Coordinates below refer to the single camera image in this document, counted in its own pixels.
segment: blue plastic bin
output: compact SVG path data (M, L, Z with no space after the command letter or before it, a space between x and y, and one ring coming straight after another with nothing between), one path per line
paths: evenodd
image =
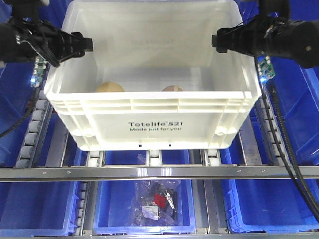
M319 164L319 70L274 58L273 83L292 147L300 165Z
M137 155L145 151L107 152L107 164L143 164ZM164 151L166 164L189 164L188 151ZM178 226L128 226L132 198L135 196L134 181L102 181L99 183L94 232L97 234L161 234L195 232L195 215L191 180L182 180L178 193Z
M241 161L234 142L221 150L223 163ZM319 200L315 179L307 183ZM318 229L319 225L291 180L223 180L228 226L233 233L296 233Z
M29 76L32 64L8 64L0 75L0 133L9 129L24 114L32 94ZM0 138L0 167L16 160L21 149L27 124L22 124L14 131Z
M259 13L256 2L235 0L243 20ZM318 20L318 0L290 0L293 20ZM304 69L293 60L272 57L285 125L299 165L319 165L319 67Z
M71 160L79 165L82 152ZM0 237L67 236L75 232L80 182L0 183Z

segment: white label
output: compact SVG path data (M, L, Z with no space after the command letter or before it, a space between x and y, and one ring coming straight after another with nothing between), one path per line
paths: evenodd
M145 218L150 218L153 220L159 219L158 206L142 206L142 213Z

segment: metal rod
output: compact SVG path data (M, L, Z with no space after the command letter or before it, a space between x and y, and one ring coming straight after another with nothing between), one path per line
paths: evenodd
M315 239L319 232L295 234L238 233L238 234L176 234L176 235L112 235L112 236L61 236L54 239Z
M86 200L86 210L84 214L85 217L81 230L82 235L92 235L93 233L94 215L99 182L89 182L89 184L89 191Z
M305 178L319 178L319 166L300 167ZM280 166L220 166L172 165L163 167L126 166L104 168L29 168L0 169L1 182L16 181L99 181L132 179L288 179Z
M68 136L69 131L64 126L62 120L58 118L55 124L45 167L52 168L61 167L63 165Z
M248 116L239 129L239 138L243 151L245 165L262 165L253 126Z
M223 191L220 180L204 180L209 233L227 233Z

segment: black cable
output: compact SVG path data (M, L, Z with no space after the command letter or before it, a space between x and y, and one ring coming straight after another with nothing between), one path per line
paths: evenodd
M277 121L278 121L279 127L280 127L280 129L282 131L284 142L286 144L287 153L288 153L288 156L289 156L289 158L291 160L291 164L293 166L295 174L296 174L297 178L299 179L301 185L304 187L306 193L308 194L309 199L311 200L311 202L313 203L314 207L316 208L316 210L319 213L319 204L316 201L316 199L314 198L313 194L311 193L310 188L309 188L308 184L306 183L303 175L301 174L300 168L298 166L294 150L293 150L293 148L291 146L291 142L289 140L286 127L284 125L284 120L283 120L283 116L282 116L280 108L279 108L279 100L278 100L275 88L272 91L272 98L273 98L273 103L274 103L274 110L275 110L276 115L277 115Z
M251 17L251 18L249 18L249 19L246 19L246 20L242 21L241 23L239 23L239 24L237 24L237 25L235 26L235 27L240 26L239 28L233 29L233 30L231 30L231 31L229 31L229 32L227 32L227 33L225 33L225 34L223 34L223 36L226 36L226 35L228 35L228 34L234 32L234 31L236 31L236 30L238 30L238 29L240 29L240 28L242 28L242 27L245 27L246 25L245 25L244 23L247 22L247 21L249 21L249 20L252 20L252 19L254 19L254 18L255 18L255 17Z
M6 136L7 134L9 134L13 130L15 130L32 113L32 111L36 105L36 101L38 99L39 93L40 93L40 87L35 88L35 90L33 91L32 98L31 98L30 106L28 107L28 109L26 110L24 115L13 126L11 126L8 130L1 133L0 138Z
M257 69L257 58L255 58L255 65L256 65L256 70L258 71ZM275 142L275 145L278 149L278 152L279 152L279 155L280 157L282 158L283 160L283 163L284 163L284 166L288 172L288 175L290 176L291 180L293 181L295 187L297 188L297 190L299 191L301 197L303 198L304 202L306 203L306 205L308 206L309 210L311 211L311 213L313 214L313 216L315 217L316 221L319 223L319 211L316 209L316 206L313 205L313 203L311 202L311 200L309 199L309 196L307 195L307 192L304 191L304 189L299 185L298 181L296 180L296 178L294 177L290 167L289 167L289 164L288 164L288 159L286 159L283 151L281 150L280 148L280 143L277 139L277 136L276 136L276 133L275 133L275 129L274 129L274 126L273 124L271 123L271 116L270 116L270 112L269 112L269 109L267 107L267 101L266 101L266 95L263 91L263 86L261 84L261 82L259 81L259 85L260 85L260 89L261 89L261 92L262 92L262 99L263 99L263 102L264 102L264 106L265 106L265 111L266 111L266 115L267 115L267 120L269 122L269 125L270 125L270 129L271 129L271 133L272 133L272 136L274 138L274 142Z

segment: red object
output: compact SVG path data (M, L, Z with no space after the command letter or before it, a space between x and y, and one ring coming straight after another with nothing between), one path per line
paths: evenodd
M166 206L166 197L161 196L160 194L154 194L154 203L161 208L165 208Z

